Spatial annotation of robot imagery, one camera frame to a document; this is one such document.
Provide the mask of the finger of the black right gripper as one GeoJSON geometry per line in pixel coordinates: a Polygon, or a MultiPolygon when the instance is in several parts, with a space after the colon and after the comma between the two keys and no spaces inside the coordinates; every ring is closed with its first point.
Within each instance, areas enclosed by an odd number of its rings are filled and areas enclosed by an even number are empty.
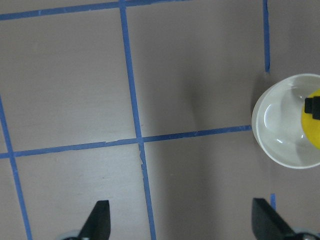
{"type": "Polygon", "coordinates": [[[304,113],[311,114],[313,119],[320,119],[320,96],[305,98],[304,113]]]}

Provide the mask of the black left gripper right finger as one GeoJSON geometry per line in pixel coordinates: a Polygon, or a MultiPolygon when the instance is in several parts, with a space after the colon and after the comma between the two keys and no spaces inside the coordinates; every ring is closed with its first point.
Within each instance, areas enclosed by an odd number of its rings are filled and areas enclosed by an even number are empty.
{"type": "Polygon", "coordinates": [[[257,240],[300,239],[264,198],[252,199],[251,228],[257,240]]]}

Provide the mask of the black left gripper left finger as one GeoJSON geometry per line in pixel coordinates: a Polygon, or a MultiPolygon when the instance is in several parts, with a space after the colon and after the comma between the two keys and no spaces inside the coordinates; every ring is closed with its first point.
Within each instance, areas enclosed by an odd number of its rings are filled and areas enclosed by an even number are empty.
{"type": "Polygon", "coordinates": [[[99,200],[78,234],[79,240],[108,240],[111,234],[111,215],[108,200],[99,200]]]}

